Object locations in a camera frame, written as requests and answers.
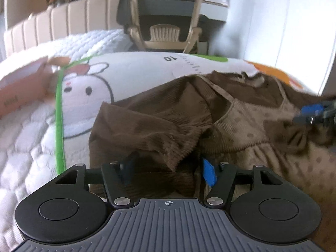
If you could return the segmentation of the brown corduroy dotted garment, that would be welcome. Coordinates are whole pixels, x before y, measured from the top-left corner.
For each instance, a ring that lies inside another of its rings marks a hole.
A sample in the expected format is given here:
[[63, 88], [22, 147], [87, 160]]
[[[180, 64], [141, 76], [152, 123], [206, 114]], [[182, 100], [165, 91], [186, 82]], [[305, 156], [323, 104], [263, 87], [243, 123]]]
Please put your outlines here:
[[89, 138], [90, 167], [122, 164], [132, 175], [127, 192], [137, 200], [202, 198], [204, 160], [264, 165], [319, 203], [313, 239], [335, 251], [335, 127], [293, 123], [301, 108], [323, 101], [262, 74], [184, 76], [103, 103]]

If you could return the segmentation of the white quilted mattress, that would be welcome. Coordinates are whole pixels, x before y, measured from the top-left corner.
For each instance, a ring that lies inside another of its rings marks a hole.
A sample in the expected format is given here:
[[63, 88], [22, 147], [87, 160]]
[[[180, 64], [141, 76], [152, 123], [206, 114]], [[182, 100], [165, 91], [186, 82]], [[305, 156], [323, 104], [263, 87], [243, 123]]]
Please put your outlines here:
[[[11, 55], [1, 63], [1, 76], [45, 56], [65, 56], [74, 62], [130, 47], [122, 29], [70, 35]], [[14, 222], [17, 204], [56, 176], [56, 83], [53, 78], [46, 98], [1, 117], [1, 251], [11, 251], [22, 240]]]

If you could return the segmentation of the cartoon print play mat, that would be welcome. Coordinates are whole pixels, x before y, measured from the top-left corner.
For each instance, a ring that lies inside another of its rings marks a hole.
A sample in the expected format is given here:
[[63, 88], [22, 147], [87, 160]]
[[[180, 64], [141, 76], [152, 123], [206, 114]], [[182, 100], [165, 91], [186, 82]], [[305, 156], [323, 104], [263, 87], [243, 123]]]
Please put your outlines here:
[[64, 73], [65, 164], [88, 163], [88, 138], [102, 102], [119, 101], [182, 76], [265, 73], [298, 91], [306, 86], [289, 74], [241, 59], [159, 52], [123, 52], [79, 60]]

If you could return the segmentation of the pink cardboard box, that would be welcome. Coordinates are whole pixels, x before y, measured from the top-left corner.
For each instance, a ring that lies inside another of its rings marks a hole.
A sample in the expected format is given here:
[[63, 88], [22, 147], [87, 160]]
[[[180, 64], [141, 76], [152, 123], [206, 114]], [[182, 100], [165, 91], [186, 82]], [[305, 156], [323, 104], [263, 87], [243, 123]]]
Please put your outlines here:
[[54, 75], [52, 67], [67, 66], [70, 60], [66, 56], [43, 57], [1, 78], [1, 116], [42, 99]]

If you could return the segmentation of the white waste bin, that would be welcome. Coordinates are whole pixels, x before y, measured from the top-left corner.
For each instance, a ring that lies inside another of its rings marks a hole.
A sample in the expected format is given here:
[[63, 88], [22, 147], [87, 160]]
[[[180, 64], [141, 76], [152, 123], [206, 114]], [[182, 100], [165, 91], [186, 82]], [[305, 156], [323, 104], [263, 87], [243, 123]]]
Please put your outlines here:
[[209, 43], [208, 42], [198, 42], [197, 54], [208, 55]]

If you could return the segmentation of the white desk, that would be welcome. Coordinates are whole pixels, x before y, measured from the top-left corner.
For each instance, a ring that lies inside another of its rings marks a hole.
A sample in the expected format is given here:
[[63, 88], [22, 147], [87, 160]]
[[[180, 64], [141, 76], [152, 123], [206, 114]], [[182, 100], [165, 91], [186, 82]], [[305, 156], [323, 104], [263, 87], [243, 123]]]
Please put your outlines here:
[[203, 1], [200, 15], [204, 15], [210, 20], [226, 22], [228, 16], [228, 6], [222, 3]]

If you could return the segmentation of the beige padded headboard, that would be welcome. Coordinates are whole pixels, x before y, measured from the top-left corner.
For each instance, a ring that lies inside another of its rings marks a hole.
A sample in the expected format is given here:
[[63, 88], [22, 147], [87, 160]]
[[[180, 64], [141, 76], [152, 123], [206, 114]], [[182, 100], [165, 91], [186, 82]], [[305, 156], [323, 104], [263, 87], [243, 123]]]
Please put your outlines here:
[[69, 35], [122, 29], [117, 23], [119, 1], [78, 0], [34, 14], [5, 31], [6, 55]]

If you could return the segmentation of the beige black office chair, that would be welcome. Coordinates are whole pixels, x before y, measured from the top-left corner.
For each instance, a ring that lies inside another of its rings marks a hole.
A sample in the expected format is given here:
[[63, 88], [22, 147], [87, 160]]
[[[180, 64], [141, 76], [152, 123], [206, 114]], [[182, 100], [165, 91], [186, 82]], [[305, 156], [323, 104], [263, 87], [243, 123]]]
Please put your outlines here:
[[190, 53], [202, 33], [203, 0], [120, 0], [117, 23], [140, 51]]

